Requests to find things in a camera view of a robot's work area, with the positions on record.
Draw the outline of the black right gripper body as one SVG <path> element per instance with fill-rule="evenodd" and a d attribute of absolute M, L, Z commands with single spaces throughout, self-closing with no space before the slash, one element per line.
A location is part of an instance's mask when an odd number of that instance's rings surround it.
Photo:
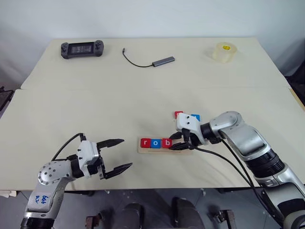
<path fill-rule="evenodd" d="M 182 129 L 182 136 L 183 136 L 183 146 L 184 148 L 188 148 L 190 150 L 195 149 L 196 147 L 201 145 L 201 142 L 197 135 L 191 133 L 190 130 L 183 128 Z"/>

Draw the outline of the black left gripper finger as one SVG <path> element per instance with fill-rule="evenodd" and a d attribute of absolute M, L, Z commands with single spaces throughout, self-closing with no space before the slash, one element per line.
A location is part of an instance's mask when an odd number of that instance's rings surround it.
<path fill-rule="evenodd" d="M 120 143 L 124 142 L 124 139 L 107 139 L 101 142 L 96 143 L 96 147 L 97 149 L 100 151 L 102 148 L 109 148 L 109 147 L 113 147 L 116 146 Z"/>
<path fill-rule="evenodd" d="M 105 179 L 109 179 L 112 177 L 115 177 L 117 175 L 120 175 L 121 173 L 123 173 L 125 170 L 127 170 L 129 167 L 131 167 L 133 165 L 133 163 L 128 163 L 128 164 L 124 164 L 118 167 L 115 167 L 112 171 L 110 172 L 106 172 L 104 174 L 104 178 Z"/>

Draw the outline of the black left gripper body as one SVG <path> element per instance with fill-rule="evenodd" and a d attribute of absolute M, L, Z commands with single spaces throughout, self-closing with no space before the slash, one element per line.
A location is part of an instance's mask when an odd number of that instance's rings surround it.
<path fill-rule="evenodd" d="M 105 142 L 92 142 L 93 158 L 87 163 L 90 175 L 98 174 L 100 179 L 106 176 L 105 165 L 102 158 L 102 148 L 107 147 Z"/>

